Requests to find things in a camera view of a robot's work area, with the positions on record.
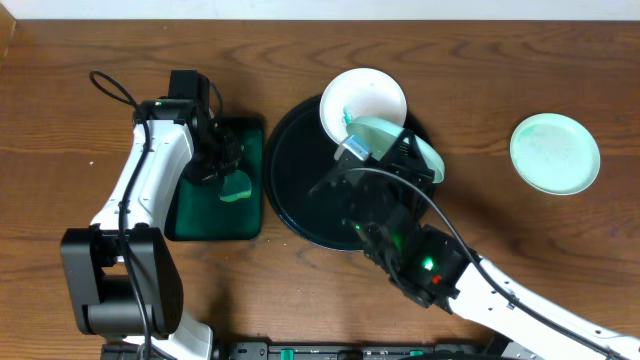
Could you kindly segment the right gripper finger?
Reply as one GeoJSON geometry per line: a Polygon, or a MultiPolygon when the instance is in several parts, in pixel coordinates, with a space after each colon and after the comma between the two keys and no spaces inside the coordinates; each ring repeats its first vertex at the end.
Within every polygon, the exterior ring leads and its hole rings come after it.
{"type": "Polygon", "coordinates": [[[423,163],[420,138],[410,129],[403,129],[397,138],[397,158],[402,163],[423,163]]]}
{"type": "Polygon", "coordinates": [[[307,193],[309,198],[343,195],[350,189],[344,174],[331,173],[319,180],[307,193]]]}

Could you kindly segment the mint green plate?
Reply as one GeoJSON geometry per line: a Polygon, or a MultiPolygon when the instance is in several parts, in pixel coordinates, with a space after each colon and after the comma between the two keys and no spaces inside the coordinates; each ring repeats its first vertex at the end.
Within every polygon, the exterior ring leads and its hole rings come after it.
{"type": "Polygon", "coordinates": [[[557,196],[578,194],[596,180],[598,144],[576,120],[557,113],[532,115],[511,135],[509,154],[518,175],[534,189],[557,196]]]}
{"type": "MultiPolygon", "coordinates": [[[[404,127],[390,121],[362,116],[346,125],[348,135],[355,135],[363,141],[375,160],[381,160],[400,136],[404,127]]],[[[434,171],[434,182],[441,183],[445,176],[445,165],[440,155],[423,139],[416,140],[419,151],[429,169],[434,171]]]]}

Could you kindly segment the yellow green sponge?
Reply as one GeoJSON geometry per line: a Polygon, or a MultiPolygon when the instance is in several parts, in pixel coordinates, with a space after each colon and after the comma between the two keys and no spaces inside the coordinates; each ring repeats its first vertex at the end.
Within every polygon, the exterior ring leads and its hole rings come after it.
{"type": "Polygon", "coordinates": [[[252,181],[242,170],[226,175],[219,193],[219,199],[226,203],[249,198],[252,194],[252,181]]]}

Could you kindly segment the white plate with green stain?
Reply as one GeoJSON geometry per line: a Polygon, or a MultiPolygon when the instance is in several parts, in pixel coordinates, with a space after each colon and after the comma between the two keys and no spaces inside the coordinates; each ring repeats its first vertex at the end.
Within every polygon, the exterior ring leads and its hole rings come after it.
{"type": "Polygon", "coordinates": [[[376,117],[403,126],[408,113],[405,94],[388,74],[373,68],[341,73],[321,95],[319,117],[336,144],[347,138],[347,125],[359,117],[376,117]]]}

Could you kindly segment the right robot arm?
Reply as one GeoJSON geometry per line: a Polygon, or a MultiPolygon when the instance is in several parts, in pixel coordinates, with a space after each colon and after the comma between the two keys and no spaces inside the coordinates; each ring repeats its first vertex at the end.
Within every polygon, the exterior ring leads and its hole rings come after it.
{"type": "Polygon", "coordinates": [[[320,186],[346,190],[346,223],[365,255],[415,303],[494,330],[543,359],[636,359],[639,341],[539,296],[479,255],[448,218],[420,225],[438,155],[408,129],[351,123],[320,186]]]}

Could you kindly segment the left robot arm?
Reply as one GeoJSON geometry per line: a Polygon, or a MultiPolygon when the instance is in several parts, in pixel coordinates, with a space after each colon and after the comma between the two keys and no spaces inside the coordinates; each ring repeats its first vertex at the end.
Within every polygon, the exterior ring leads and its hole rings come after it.
{"type": "Polygon", "coordinates": [[[69,228],[61,257],[79,331],[134,346],[139,359],[210,359],[214,332],[184,309],[183,285],[164,240],[181,179],[218,179],[241,191],[242,147],[219,125],[209,100],[219,92],[195,70],[174,70],[167,95],[136,101],[121,85],[111,98],[132,106],[133,144],[103,208],[85,228],[69,228]]]}

